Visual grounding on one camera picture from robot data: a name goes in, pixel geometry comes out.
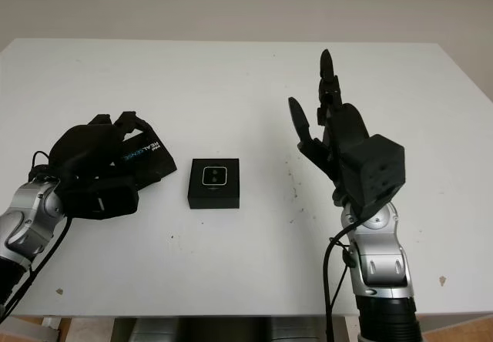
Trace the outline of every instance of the white wall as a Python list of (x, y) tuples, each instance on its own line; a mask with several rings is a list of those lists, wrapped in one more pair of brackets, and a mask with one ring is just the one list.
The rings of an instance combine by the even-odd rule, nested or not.
[(16, 37), (437, 42), (493, 98), (493, 0), (0, 0)]

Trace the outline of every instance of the silver robotic arm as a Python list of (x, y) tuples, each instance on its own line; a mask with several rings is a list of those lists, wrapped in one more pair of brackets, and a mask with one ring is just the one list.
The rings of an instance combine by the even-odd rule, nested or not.
[[(140, 134), (125, 139), (134, 129)], [(97, 115), (69, 129), (52, 147), (45, 165), (35, 166), (28, 183), (15, 192), (0, 216), (0, 323), (12, 312), (38, 273), (56, 251), (73, 217), (103, 220), (137, 210), (138, 190), (176, 170), (173, 158), (151, 126), (124, 112), (112, 123)], [(35, 268), (32, 261), (53, 237), (66, 216), (65, 228)], [(29, 276), (13, 296), (12, 289)]]
[(63, 219), (55, 187), (56, 183), (41, 180), (20, 186), (0, 216), (0, 317), (12, 288), (26, 271), (32, 271), (32, 261), (44, 251)]
[[(422, 340), (407, 257), (397, 239), (398, 220), (397, 210), (388, 203), (347, 234), (350, 245), (344, 261), (360, 310), (360, 342)], [(356, 221), (346, 205), (343, 227)]]
[[(317, 121), (324, 127), (323, 140), (311, 138), (298, 101), (290, 98), (289, 105), (300, 137), (298, 149), (332, 180), (334, 205), (343, 208), (343, 229), (324, 256), (327, 340), (334, 341), (328, 263), (338, 245), (360, 311), (360, 341), (420, 342), (409, 266), (397, 240), (398, 215), (391, 203), (405, 182), (404, 147), (378, 134), (370, 136), (357, 109), (342, 102), (327, 50), (320, 58), (320, 77)], [(347, 248), (340, 242), (345, 235)]]

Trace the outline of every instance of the black cylinder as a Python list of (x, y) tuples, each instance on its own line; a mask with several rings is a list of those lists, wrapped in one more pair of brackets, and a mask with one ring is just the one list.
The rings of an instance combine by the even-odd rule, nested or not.
[(361, 336), (376, 342), (420, 342), (416, 306), (410, 298), (356, 296)]
[(12, 289), (20, 281), (25, 269), (11, 260), (0, 257), (0, 304), (10, 297)]

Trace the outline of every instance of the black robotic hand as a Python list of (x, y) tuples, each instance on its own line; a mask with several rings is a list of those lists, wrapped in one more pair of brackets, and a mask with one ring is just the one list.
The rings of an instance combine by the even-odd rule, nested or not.
[[(125, 139), (135, 129), (140, 134)], [(49, 161), (35, 166), (29, 181), (14, 195), (0, 216), (0, 322), (15, 308), (48, 262), (72, 218), (106, 219), (134, 213), (139, 189), (176, 170), (173, 158), (151, 126), (124, 112), (115, 123), (97, 115), (89, 124), (74, 126), (53, 146)], [(66, 216), (65, 229), (38, 267), (32, 261), (53, 237)], [(10, 298), (12, 288), (29, 270), (29, 277)]]

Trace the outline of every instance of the floor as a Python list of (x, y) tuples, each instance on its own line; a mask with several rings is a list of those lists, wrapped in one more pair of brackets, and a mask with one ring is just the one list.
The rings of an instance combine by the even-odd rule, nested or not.
[[(33, 323), (40, 324), (40, 318), (22, 318)], [(62, 319), (60, 323), (60, 342), (79, 342), (77, 337), (67, 338), (70, 328), (70, 319)], [(456, 327), (444, 328), (435, 332), (424, 334), (427, 342), (493, 342), (493, 317), (460, 324)], [(22, 338), (10, 337), (0, 334), (0, 342), (30, 342)]]

